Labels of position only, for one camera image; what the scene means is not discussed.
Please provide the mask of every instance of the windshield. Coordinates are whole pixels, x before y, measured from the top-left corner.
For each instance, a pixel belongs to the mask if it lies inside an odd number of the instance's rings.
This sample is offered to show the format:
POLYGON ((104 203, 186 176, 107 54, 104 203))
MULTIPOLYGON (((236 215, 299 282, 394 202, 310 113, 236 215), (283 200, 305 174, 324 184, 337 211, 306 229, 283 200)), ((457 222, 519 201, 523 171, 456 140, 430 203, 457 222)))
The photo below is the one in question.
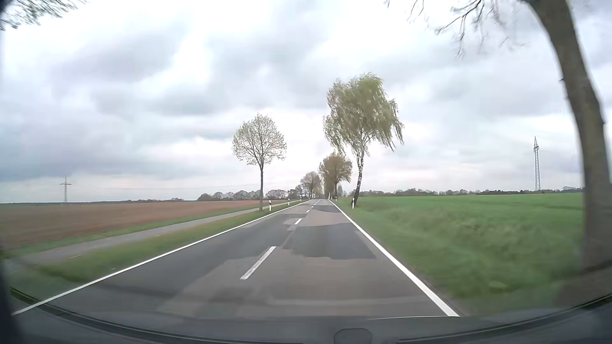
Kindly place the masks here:
POLYGON ((60 340, 51 315, 272 342, 336 321, 375 341, 607 295, 610 11, 14 1, 0 22, 13 319, 60 340))

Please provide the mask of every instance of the brown soil field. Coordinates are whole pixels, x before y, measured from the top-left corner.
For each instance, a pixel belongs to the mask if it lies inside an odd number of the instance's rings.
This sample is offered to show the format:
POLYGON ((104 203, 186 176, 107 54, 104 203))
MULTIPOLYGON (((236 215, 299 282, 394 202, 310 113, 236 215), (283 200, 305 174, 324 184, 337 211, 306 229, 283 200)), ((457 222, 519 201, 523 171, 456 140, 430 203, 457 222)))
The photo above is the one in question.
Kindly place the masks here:
POLYGON ((229 209, 256 208, 258 200, 108 204, 6 204, 0 206, 4 249, 120 230, 229 209))

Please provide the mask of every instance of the transmission tower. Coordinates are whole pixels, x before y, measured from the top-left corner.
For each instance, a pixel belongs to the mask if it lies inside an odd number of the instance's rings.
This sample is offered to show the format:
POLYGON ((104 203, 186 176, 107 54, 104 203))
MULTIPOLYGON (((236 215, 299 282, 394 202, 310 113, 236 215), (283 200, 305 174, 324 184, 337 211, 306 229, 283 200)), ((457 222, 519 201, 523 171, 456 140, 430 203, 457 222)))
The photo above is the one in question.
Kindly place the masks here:
POLYGON ((540 187, 540 157, 539 157, 540 146, 537 144, 537 139, 534 137, 534 155, 535 155, 535 190, 538 191, 540 187))
POLYGON ((64 177, 64 182, 59 183, 59 185, 64 186, 64 204, 67 204, 68 203, 68 185, 72 185, 72 184, 68 182, 67 177, 64 177))

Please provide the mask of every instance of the road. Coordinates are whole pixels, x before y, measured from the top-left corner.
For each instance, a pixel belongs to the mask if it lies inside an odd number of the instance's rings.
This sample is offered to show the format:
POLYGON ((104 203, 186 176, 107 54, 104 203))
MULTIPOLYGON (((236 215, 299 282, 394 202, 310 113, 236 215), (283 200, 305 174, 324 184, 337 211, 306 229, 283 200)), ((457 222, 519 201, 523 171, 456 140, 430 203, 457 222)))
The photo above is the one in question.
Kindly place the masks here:
POLYGON ((49 304, 153 329, 187 318, 449 314, 329 200, 298 204, 49 304))
MULTIPOLYGON (((277 204, 273 204, 272 208, 277 206, 285 205, 286 202, 281 202, 277 204)), ((259 208, 247 209, 242 211, 230 212, 227 214, 216 215, 211 217, 205 217, 203 219, 175 223, 174 225, 168 225, 163 227, 157 227, 150 230, 138 231, 134 233, 122 234, 117 236, 105 237, 103 239, 92 240, 87 242, 80 242, 78 244, 68 245, 57 247, 55 249, 46 250, 42 252, 31 253, 24 256, 19 256, 18 258, 14 258, 12 260, 5 261, 6 269, 9 273, 19 271, 21 269, 21 262, 26 262, 28 264, 49 264, 60 262, 62 260, 66 260, 70 257, 80 256, 87 254, 91 251, 105 249, 107 247, 128 244, 130 242, 137 242, 148 237, 155 237, 165 234, 170 234, 176 231, 187 230, 190 228, 195 228, 201 225, 204 225, 209 222, 219 221, 223 219, 228 219, 230 217, 248 214, 250 212, 258 211, 259 208)))

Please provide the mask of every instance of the cloudy sky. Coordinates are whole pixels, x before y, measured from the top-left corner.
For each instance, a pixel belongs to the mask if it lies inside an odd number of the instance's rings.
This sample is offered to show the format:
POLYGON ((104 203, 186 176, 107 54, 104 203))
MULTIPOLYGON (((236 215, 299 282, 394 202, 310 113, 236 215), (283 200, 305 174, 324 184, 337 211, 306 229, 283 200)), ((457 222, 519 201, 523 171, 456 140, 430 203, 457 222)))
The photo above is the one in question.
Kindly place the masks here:
MULTIPOLYGON (((264 189, 290 189, 332 151, 327 90, 365 72, 383 78, 406 128, 394 152, 372 145, 362 189, 533 189, 534 136, 542 187, 580 186, 575 124, 538 22, 503 1, 506 28, 488 23, 483 45, 471 31, 458 58, 454 30, 431 29, 457 1, 426 2, 408 22, 406 0, 91 0, 9 29, 0 202, 61 201, 64 176, 70 201, 258 189, 258 168, 231 153, 234 131, 257 112, 288 144, 286 159, 266 166, 264 189)), ((607 119, 611 7, 573 9, 607 119)))

